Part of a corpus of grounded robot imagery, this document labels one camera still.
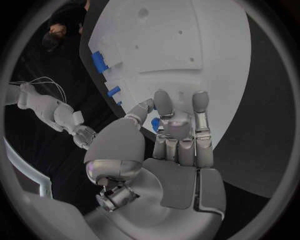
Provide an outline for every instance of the white wire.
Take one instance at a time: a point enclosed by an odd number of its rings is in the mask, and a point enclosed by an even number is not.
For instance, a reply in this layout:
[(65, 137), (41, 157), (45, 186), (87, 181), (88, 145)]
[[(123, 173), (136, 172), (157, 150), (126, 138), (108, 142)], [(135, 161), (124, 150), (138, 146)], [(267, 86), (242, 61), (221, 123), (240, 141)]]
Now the white wire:
[[(40, 80), (40, 79), (48, 79), (50, 81), (44, 81), (44, 82), (35, 82), (37, 80)], [(26, 83), (30, 83), (32, 85), (37, 85), (37, 84), (55, 84), (55, 86), (57, 87), (61, 97), (62, 97), (62, 100), (67, 103), (67, 96), (66, 96), (66, 93), (64, 91), (64, 89), (62, 88), (61, 85), (59, 85), (57, 82), (55, 82), (52, 78), (48, 77), (48, 76), (41, 76), (41, 77), (38, 77), (38, 78), (35, 78), (31, 81), (11, 81), (9, 84), (12, 84), (12, 85), (20, 85), (20, 84), (26, 84)]]

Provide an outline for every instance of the white surface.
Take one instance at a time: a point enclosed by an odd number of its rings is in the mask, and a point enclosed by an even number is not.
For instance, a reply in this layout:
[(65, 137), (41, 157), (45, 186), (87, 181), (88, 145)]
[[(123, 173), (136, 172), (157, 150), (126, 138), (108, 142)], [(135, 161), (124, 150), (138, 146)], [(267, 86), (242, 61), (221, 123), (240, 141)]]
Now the white surface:
[[(193, 93), (207, 91), (214, 147), (237, 111), (251, 60), (247, 16), (232, 0), (110, 0), (88, 46), (113, 65), (103, 75), (108, 90), (121, 88), (113, 98), (126, 113), (158, 89), (192, 113)], [(154, 117), (144, 124), (152, 132)]]
[(12, 165), (14, 165), (15, 168), (18, 169), (26, 177), (39, 184), (39, 195), (41, 197), (52, 198), (50, 178), (37, 171), (35, 168), (30, 166), (23, 158), (21, 158), (5, 138), (4, 143), (7, 157)]

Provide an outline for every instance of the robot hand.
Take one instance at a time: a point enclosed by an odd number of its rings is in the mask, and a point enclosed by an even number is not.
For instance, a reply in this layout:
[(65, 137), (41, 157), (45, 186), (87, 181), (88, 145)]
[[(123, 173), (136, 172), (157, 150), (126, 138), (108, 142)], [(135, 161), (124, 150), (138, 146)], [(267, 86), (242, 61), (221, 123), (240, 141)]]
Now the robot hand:
[(96, 135), (90, 127), (82, 125), (84, 118), (81, 111), (74, 112), (70, 105), (50, 95), (39, 94), (29, 83), (20, 87), (9, 85), (6, 104), (17, 104), (23, 110), (32, 109), (42, 122), (54, 130), (66, 130), (80, 148), (87, 150)]
[(209, 97), (205, 91), (196, 92), (192, 96), (196, 126), (194, 131), (191, 124), (192, 116), (185, 112), (174, 111), (168, 93), (158, 90), (154, 95), (154, 104), (160, 121), (153, 157), (175, 161), (183, 166), (211, 167), (214, 160), (206, 114), (208, 103)]

